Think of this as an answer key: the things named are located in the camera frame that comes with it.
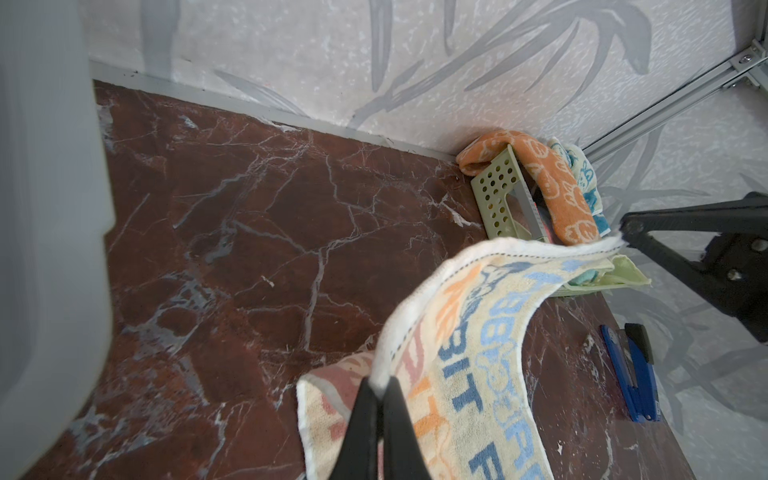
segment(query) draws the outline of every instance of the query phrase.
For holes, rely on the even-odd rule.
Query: blue towel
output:
[[[570,282],[568,282],[568,284],[580,286],[580,285],[584,285],[585,283],[594,282],[597,279],[598,279],[597,270],[587,270],[586,272],[572,279]]]
[[[574,144],[561,144],[557,138],[553,137],[548,145],[571,168],[576,184],[584,195],[592,212],[592,218],[598,226],[600,236],[605,237],[611,232],[611,228],[603,215],[603,200],[598,193],[598,179],[594,175],[592,164],[589,163],[584,152]]]

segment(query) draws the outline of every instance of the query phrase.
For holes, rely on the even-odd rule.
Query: orange towel print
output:
[[[466,297],[466,290],[472,284],[472,281],[480,274],[481,267],[476,266],[467,273],[467,275],[445,289],[445,294],[448,299],[445,301],[445,305],[440,309],[437,314],[437,336],[435,343],[442,345],[449,336],[453,334],[453,331],[458,325],[459,309],[462,306],[462,302]]]
[[[440,415],[429,377],[424,377],[413,388],[408,398],[413,400],[421,394],[427,395],[429,412],[419,419],[414,419],[413,432],[419,439],[422,454],[432,478],[435,480],[453,480],[457,475],[451,467],[451,462],[446,458],[450,449],[451,422]]]
[[[465,175],[480,174],[507,145],[541,188],[552,216],[554,232],[566,245],[592,243],[600,239],[584,195],[571,169],[551,148],[530,135],[497,130],[470,143],[456,161]]]

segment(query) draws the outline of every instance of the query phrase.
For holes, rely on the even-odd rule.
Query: towel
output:
[[[547,144],[571,168],[576,184],[584,195],[584,200],[592,212],[592,218],[598,226],[600,236],[605,237],[611,232],[611,228],[603,215],[603,200],[598,193],[598,178],[594,174],[592,164],[587,160],[583,150],[574,144],[561,144],[555,137],[550,138]]]
[[[456,161],[464,174],[474,177],[507,144],[512,146],[518,161],[541,188],[558,238],[566,245],[599,240],[598,226],[568,163],[530,135],[513,130],[493,131],[473,141],[456,156]]]
[[[333,470],[364,376],[379,393],[397,377],[432,478],[552,478],[525,391],[525,329],[560,285],[623,245],[618,237],[576,247],[496,238],[443,262],[387,319],[375,352],[299,379],[308,480]]]

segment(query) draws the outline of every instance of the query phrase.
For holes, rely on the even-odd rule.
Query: wall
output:
[[[607,217],[617,225],[628,211],[768,192],[767,145],[768,98],[744,84],[717,93],[597,163]],[[654,236],[697,260],[713,235]],[[620,324],[649,329],[662,410],[697,478],[765,478],[768,347],[645,256],[631,257],[653,286],[606,299]]]
[[[456,153],[588,144],[752,37],[754,2],[81,0],[91,58]]]

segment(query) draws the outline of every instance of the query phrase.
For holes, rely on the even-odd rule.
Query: white container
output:
[[[77,2],[0,2],[0,478],[45,453],[98,380],[113,224]]]

